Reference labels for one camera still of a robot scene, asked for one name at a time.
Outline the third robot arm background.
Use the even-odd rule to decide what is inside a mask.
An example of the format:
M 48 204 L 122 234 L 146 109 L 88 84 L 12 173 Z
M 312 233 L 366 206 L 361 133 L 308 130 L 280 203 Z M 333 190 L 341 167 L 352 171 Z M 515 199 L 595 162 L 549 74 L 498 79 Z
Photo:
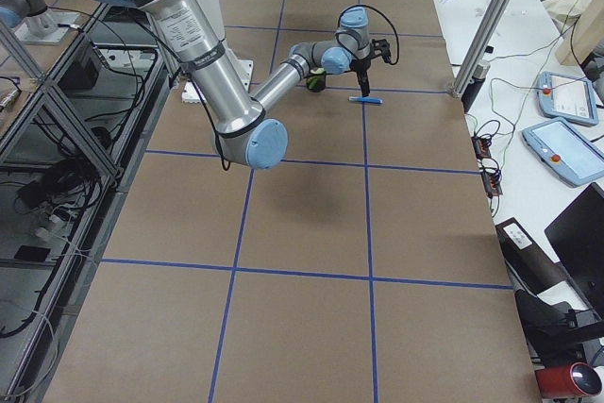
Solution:
M 26 44 L 56 45 L 67 33 L 45 0 L 1 0 L 1 21 Z

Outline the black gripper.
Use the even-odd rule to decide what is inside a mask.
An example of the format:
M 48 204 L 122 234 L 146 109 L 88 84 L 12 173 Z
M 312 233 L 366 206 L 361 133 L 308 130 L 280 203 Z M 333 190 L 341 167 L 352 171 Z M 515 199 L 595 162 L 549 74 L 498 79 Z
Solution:
M 371 60 L 370 57 L 353 59 L 349 65 L 350 70 L 357 75 L 362 97 L 367 97 L 369 95 L 368 71 L 371 67 Z

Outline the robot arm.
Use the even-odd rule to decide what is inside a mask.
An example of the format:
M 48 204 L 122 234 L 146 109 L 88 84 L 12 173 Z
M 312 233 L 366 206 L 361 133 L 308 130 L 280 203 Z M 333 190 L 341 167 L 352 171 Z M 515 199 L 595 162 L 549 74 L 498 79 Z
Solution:
M 291 88 L 323 68 L 330 75 L 348 70 L 369 93 L 367 71 L 375 55 L 364 7 L 345 9 L 334 39 L 302 42 L 254 92 L 241 81 L 233 58 L 214 31 L 210 17 L 219 16 L 217 0 L 96 0 L 144 11 L 157 25 L 182 72 L 198 88 L 216 117 L 214 147 L 222 159 L 254 169 L 269 169 L 284 158 L 285 126 L 268 117 Z

